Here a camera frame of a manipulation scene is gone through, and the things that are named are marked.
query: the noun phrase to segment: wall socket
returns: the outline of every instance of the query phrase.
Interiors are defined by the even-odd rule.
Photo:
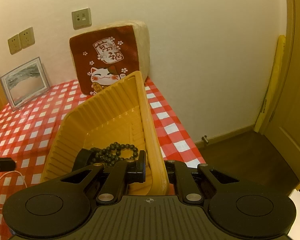
[[[35,43],[32,27],[19,33],[19,36],[20,36],[21,47],[23,49],[25,49]]]
[[[91,26],[90,8],[72,12],[72,23],[75,30]]]
[[[22,49],[19,34],[8,39],[10,54],[13,55]]]

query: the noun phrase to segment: ridged plastic surface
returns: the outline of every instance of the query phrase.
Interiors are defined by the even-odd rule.
[[[14,236],[11,240],[22,240]],[[60,240],[240,240],[217,228],[198,206],[182,204],[177,196],[123,196],[97,208],[91,219]],[[275,240],[289,240],[280,236]]]
[[[131,195],[166,195],[169,181],[140,71],[106,88],[67,114],[53,142],[41,182],[71,172],[82,148],[114,141],[146,150],[146,182],[130,184]],[[130,157],[123,150],[122,157]]]

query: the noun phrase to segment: yellow plastic basket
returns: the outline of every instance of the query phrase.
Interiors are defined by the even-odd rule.
[[[146,182],[130,184],[130,195],[168,194],[168,176],[140,71],[117,81],[66,115],[47,157],[41,182],[71,172],[82,148],[102,149],[114,141],[134,144],[147,152]],[[122,157],[130,156],[130,151],[122,151]]]

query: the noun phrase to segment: red and white checkered tablecloth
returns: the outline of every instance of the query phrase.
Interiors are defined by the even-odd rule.
[[[148,78],[145,83],[152,118],[165,160],[179,160],[197,167],[204,160],[162,94]],[[0,112],[0,157],[11,157],[28,185],[39,183],[44,162],[65,115],[90,96],[83,95],[77,80],[53,86],[23,108]],[[0,207],[7,197],[25,188],[17,173],[0,180]],[[11,236],[0,210],[0,240]]]

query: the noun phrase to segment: picture frame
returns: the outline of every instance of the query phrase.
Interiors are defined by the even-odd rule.
[[[40,57],[3,75],[1,83],[13,111],[50,88]]]

